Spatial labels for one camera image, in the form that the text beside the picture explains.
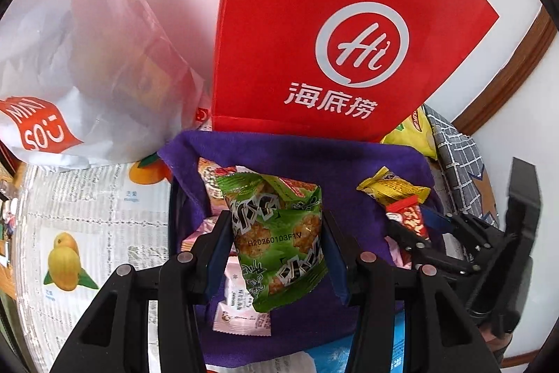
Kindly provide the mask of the person's right hand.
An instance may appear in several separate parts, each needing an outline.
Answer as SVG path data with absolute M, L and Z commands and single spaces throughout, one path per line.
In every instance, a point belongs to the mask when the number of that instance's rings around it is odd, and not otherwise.
M 485 341 L 486 346 L 493 353 L 495 360 L 499 365 L 502 365 L 505 351 L 511 343 L 513 334 L 511 332 L 505 332 L 502 336 L 496 336 L 492 332 L 492 327 L 489 323 L 479 326 L 479 332 Z

